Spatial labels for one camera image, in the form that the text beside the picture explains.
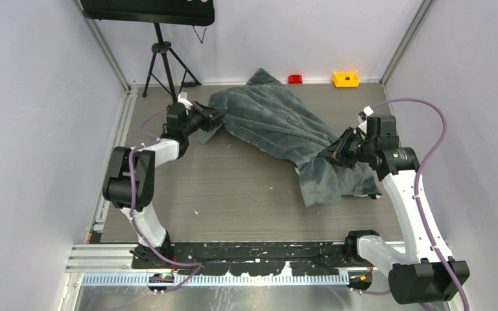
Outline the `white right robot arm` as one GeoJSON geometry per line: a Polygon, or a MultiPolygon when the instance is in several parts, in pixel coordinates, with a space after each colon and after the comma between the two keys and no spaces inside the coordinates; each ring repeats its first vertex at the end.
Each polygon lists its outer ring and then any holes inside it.
{"type": "Polygon", "coordinates": [[[435,224],[415,151],[400,146],[395,117],[359,119],[358,127],[349,127],[319,155],[340,167],[370,166],[395,208],[405,251],[387,244],[374,230],[350,231],[346,261],[353,266],[368,262],[386,275],[390,293],[401,305],[452,300],[470,270],[466,261],[455,260],[435,224]]]}

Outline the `grey plush pillowcase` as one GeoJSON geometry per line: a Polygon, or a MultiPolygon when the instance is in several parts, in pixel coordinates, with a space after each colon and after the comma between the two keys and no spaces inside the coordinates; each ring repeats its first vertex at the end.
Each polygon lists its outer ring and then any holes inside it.
{"type": "Polygon", "coordinates": [[[227,111],[222,124],[232,136],[294,164],[305,206],[339,203],[344,196],[381,197],[367,164],[346,168],[319,156],[338,137],[266,70],[259,68],[243,86],[212,94],[208,106],[227,111]]]}

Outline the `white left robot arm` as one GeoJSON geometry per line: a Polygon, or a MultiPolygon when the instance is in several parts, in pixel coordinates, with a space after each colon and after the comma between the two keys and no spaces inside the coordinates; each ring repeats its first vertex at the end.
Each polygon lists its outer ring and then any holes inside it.
{"type": "Polygon", "coordinates": [[[172,264],[174,251],[168,231],[152,206],[155,171],[162,164],[184,156],[189,136],[217,129],[227,110],[179,99],[168,105],[163,132],[148,146],[112,150],[102,188],[103,198],[119,209],[137,235],[135,256],[149,260],[157,268],[172,264]]]}

